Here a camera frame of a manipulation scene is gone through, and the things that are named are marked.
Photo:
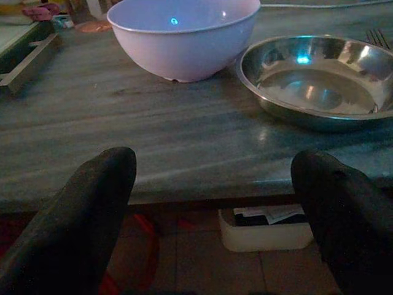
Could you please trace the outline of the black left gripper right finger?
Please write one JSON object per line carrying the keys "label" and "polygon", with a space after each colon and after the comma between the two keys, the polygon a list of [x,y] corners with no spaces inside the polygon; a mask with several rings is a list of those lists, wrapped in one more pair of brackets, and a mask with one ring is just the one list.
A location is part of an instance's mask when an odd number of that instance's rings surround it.
{"label": "black left gripper right finger", "polygon": [[291,178],[342,294],[393,295],[393,197],[322,151],[299,152]]}

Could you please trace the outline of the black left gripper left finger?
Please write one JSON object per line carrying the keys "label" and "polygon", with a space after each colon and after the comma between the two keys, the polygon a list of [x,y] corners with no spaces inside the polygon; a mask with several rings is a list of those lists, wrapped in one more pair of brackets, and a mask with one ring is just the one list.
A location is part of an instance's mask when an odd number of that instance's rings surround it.
{"label": "black left gripper left finger", "polygon": [[98,295],[136,179],[113,147],[83,163],[0,261],[0,295]]}

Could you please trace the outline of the white rectangular box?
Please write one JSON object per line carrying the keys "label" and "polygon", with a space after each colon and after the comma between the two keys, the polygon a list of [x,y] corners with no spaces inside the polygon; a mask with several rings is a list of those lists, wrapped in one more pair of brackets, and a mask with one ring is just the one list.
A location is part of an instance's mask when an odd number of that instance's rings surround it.
{"label": "white rectangular box", "polygon": [[217,214],[222,243],[232,252],[299,250],[314,240],[308,223],[237,226],[231,209]]}

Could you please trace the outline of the stainless steel plate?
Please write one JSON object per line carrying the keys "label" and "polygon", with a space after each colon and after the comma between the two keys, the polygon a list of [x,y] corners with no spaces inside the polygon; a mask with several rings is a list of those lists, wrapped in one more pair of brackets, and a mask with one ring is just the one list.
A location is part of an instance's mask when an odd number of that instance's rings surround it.
{"label": "stainless steel plate", "polygon": [[393,124],[393,52],[331,35],[257,42],[236,61],[241,83],[272,116],[319,132]]}

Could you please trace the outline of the metal fork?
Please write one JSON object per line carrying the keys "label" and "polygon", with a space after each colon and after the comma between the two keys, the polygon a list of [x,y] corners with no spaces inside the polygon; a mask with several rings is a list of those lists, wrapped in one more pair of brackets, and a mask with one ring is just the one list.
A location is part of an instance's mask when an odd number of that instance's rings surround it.
{"label": "metal fork", "polygon": [[369,29],[366,32],[367,42],[378,47],[382,47],[386,50],[391,50],[391,46],[385,38],[383,32],[380,29]]}

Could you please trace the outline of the pink crumpled cloth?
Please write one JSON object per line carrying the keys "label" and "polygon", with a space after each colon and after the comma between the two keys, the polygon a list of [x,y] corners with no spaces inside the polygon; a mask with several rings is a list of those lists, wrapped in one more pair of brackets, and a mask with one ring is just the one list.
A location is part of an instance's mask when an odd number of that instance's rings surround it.
{"label": "pink crumpled cloth", "polygon": [[22,9],[22,13],[33,21],[43,22],[50,21],[53,16],[59,15],[61,9],[58,4],[48,2],[39,6],[25,7]]}

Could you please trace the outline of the white plastic bowl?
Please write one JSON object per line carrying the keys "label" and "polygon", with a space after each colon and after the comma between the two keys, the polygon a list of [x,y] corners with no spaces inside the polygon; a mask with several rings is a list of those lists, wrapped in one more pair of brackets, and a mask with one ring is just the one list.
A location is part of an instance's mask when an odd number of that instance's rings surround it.
{"label": "white plastic bowl", "polygon": [[196,82],[246,48],[260,0],[121,0],[107,20],[125,53],[167,80]]}

